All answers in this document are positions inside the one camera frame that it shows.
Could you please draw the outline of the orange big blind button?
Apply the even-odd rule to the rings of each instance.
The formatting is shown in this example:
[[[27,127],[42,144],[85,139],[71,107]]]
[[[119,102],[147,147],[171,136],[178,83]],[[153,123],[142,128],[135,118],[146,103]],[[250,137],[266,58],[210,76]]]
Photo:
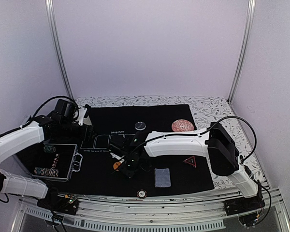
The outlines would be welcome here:
[[[121,166],[121,162],[115,162],[114,164],[113,164],[113,169],[115,170],[115,171],[118,171],[118,168]]]

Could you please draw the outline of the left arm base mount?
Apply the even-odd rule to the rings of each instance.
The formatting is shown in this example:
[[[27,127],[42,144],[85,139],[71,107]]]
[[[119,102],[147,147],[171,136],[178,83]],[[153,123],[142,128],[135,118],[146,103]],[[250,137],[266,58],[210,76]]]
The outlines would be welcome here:
[[[79,206],[79,200],[76,195],[65,194],[59,196],[57,192],[48,192],[43,199],[37,201],[37,206],[52,210],[54,212],[64,213],[75,216]]]

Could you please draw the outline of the stray red poker chip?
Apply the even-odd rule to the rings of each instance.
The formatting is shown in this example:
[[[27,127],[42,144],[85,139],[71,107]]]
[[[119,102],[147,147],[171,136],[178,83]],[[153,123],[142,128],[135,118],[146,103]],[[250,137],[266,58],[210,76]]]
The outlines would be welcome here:
[[[147,197],[147,192],[145,190],[141,189],[137,192],[137,197],[140,199],[144,199]]]

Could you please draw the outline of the blue playing card deck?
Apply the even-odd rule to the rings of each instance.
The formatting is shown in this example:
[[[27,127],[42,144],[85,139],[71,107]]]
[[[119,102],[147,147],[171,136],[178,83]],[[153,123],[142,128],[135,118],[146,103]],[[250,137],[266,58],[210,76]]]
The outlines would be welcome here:
[[[155,187],[156,188],[169,188],[171,187],[171,177],[169,168],[155,169]]]

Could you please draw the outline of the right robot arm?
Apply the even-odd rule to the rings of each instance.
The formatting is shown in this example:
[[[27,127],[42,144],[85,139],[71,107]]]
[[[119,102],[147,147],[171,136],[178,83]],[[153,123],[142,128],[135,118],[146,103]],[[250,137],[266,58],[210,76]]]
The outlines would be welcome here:
[[[184,162],[203,157],[211,170],[226,176],[239,189],[240,206],[250,211],[259,203],[258,182],[244,165],[234,140],[219,122],[209,128],[182,132],[138,131],[133,137],[113,136],[107,145],[111,156],[120,162],[116,170],[132,178],[143,164],[157,157],[183,158]]]

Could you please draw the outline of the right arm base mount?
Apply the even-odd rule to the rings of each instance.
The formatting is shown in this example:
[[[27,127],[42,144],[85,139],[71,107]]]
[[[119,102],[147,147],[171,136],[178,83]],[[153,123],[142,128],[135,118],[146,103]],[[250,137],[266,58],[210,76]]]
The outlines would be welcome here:
[[[223,204],[228,216],[254,211],[252,214],[242,215],[238,218],[240,224],[247,228],[257,225],[264,213],[265,207],[265,202],[260,191],[254,197],[230,199],[224,201]]]

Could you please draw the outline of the black round dealer button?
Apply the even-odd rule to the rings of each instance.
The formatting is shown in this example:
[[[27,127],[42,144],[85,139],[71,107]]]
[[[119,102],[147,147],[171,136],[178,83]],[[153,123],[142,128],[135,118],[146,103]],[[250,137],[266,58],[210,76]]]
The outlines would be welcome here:
[[[146,124],[142,121],[139,121],[135,123],[134,127],[138,131],[143,131],[146,128]]]

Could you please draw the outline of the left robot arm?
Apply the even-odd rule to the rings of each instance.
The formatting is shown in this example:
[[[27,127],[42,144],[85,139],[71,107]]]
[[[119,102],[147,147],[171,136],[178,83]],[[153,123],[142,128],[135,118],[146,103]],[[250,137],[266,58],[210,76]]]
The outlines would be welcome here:
[[[32,146],[60,137],[90,140],[95,133],[91,124],[84,122],[89,107],[79,107],[66,97],[58,96],[55,109],[47,116],[34,115],[24,124],[0,135],[0,164],[14,154]],[[48,191],[39,180],[8,173],[0,169],[0,194],[16,194],[43,199],[52,210],[62,206],[60,196]]]

